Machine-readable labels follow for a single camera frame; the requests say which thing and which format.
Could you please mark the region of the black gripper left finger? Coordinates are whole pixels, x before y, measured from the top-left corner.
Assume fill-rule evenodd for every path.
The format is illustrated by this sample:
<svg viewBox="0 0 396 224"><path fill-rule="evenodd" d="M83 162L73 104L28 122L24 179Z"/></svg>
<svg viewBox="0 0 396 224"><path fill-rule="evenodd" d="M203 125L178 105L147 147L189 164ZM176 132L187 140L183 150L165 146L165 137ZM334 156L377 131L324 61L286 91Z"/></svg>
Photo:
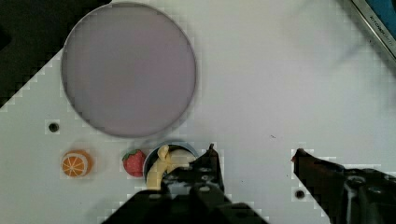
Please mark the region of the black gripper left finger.
<svg viewBox="0 0 396 224"><path fill-rule="evenodd" d="M214 144L187 167L179 167L163 177L162 190L169 192L173 197L188 195L194 187L214 187L224 192L223 177L220 169L219 153Z"/></svg>

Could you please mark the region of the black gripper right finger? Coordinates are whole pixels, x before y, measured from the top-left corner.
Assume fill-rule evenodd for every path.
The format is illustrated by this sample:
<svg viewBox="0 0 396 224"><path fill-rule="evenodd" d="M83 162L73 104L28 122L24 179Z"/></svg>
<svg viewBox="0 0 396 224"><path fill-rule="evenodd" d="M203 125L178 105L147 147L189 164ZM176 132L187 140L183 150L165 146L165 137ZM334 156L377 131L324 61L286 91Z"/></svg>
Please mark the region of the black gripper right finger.
<svg viewBox="0 0 396 224"><path fill-rule="evenodd" d="M395 177L350 168L296 150L293 172L331 224L396 224Z"/></svg>

